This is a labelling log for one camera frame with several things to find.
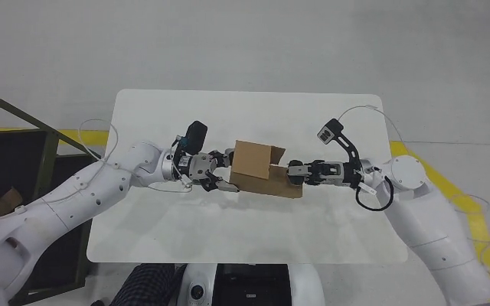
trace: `yellow tape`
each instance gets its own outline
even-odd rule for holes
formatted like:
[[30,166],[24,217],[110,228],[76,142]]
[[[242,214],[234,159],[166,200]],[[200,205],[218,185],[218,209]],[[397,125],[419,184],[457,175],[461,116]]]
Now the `yellow tape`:
[[[23,128],[7,129],[0,128],[0,131],[17,131]],[[60,129],[60,133],[72,138],[75,142],[80,142],[78,139],[78,131],[76,129]],[[100,145],[104,146],[107,144],[107,139],[109,137],[108,131],[81,131],[83,142],[86,145]],[[60,145],[65,145],[66,142],[60,140]]]
[[[8,131],[15,129],[0,129],[0,131]],[[72,138],[76,142],[78,140],[77,130],[63,129],[59,132],[65,134],[66,136]],[[107,139],[109,136],[108,131],[82,131],[81,132],[83,142],[86,145],[100,145],[104,146],[107,144]],[[401,142],[390,142],[391,154],[393,156],[408,154],[407,150]],[[439,172],[427,164],[422,158],[410,152],[410,155],[414,156],[426,169],[427,177],[441,190],[441,192],[448,198],[452,198],[455,195],[464,194],[458,187],[448,181]],[[453,203],[464,212],[473,213],[466,214],[468,218],[468,224],[472,238],[481,241],[490,241],[490,234],[488,234],[488,227],[485,221],[485,216],[481,213],[482,207],[476,203],[471,197],[457,197],[453,200]],[[475,251],[479,257],[482,250],[486,247],[487,243],[473,243],[475,246]],[[483,254],[482,261],[490,266],[490,249]]]

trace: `cardboard box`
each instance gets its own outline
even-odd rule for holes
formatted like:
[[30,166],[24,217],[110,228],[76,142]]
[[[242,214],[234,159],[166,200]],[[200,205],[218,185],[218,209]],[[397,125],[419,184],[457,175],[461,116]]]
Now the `cardboard box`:
[[21,203],[21,194],[12,187],[6,194],[0,197],[0,216],[11,213]]
[[230,183],[241,191],[296,199],[302,197],[302,186],[289,182],[286,168],[277,166],[286,150],[237,140]]

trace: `plaid shirt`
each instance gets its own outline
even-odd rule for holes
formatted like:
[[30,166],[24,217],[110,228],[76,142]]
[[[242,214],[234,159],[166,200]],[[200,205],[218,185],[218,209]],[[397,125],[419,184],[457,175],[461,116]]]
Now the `plaid shirt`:
[[141,264],[128,276],[110,306],[167,306],[180,288],[185,267]]

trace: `white tabletop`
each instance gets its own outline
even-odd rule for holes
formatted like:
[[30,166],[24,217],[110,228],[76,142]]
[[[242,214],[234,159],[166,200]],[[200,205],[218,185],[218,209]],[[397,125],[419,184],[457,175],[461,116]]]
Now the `white tabletop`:
[[[329,119],[365,104],[382,109],[372,95],[122,90],[112,120],[119,132],[113,157],[144,139],[168,148],[199,120],[208,127],[203,151],[224,151],[239,139],[285,148],[281,165],[292,159],[347,161],[340,146],[325,146],[316,134]],[[355,109],[341,122],[361,157],[390,159],[381,114]],[[114,142],[111,131],[108,148]],[[227,178],[229,170],[219,174]],[[380,205],[369,196],[363,201]],[[407,248],[384,213],[359,207],[347,187],[305,186],[303,198],[295,200],[134,187],[93,219],[87,256],[93,262],[393,263],[407,260]]]

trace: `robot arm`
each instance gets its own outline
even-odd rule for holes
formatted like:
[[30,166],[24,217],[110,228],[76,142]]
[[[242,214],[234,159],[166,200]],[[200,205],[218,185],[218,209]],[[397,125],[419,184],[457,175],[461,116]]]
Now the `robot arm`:
[[176,138],[174,151],[138,143],[120,161],[93,163],[49,194],[0,217],[0,306],[21,290],[51,243],[121,201],[132,186],[182,180],[188,191],[198,184],[208,191],[238,192],[213,175],[214,169],[230,165],[233,150],[199,152],[206,131],[194,122],[186,136]]
[[[288,167],[291,183],[355,189],[356,201],[363,208],[385,211],[398,236],[430,270],[448,305],[487,303],[488,273],[476,258],[454,207],[426,177],[422,164],[408,155],[381,165],[360,160],[342,129],[341,123],[333,119],[318,137],[325,144],[335,140],[347,151],[349,162],[291,161]],[[376,195],[383,207],[366,207],[358,196],[361,190]],[[412,198],[401,200],[400,193],[404,191],[413,192]]]

